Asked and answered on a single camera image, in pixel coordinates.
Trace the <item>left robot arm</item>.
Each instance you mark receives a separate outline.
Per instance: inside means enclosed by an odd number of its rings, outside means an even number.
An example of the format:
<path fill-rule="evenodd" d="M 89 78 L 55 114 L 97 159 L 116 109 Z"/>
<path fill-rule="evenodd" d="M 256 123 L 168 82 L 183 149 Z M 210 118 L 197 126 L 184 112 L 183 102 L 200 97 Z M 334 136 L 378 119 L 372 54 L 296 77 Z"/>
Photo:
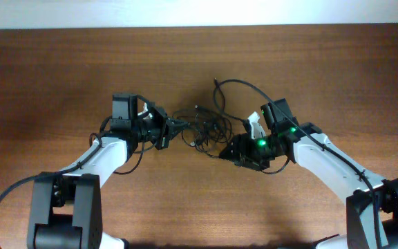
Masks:
<path fill-rule="evenodd" d="M 103 231 L 101 188 L 123 166 L 138 145 L 166 149 L 186 121 L 141 95 L 115 93 L 112 114 L 91 136 L 88 150 L 59 172 L 42 172 L 35 179 L 28 224 L 28 248 L 128 248 L 126 239 Z"/>

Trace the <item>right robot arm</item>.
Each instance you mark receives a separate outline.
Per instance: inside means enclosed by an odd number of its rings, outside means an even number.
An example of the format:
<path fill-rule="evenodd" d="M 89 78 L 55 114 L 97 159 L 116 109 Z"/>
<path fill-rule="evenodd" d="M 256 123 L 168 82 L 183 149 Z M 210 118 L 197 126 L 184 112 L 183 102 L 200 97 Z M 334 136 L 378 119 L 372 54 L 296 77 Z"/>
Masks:
<path fill-rule="evenodd" d="M 286 156 L 312 172 L 346 207 L 347 232 L 315 241 L 310 248 L 398 248 L 398 178 L 388 180 L 337 148 L 311 122 L 299 124 L 285 99 L 264 104 L 245 121 L 219 158 L 266 172 Z"/>

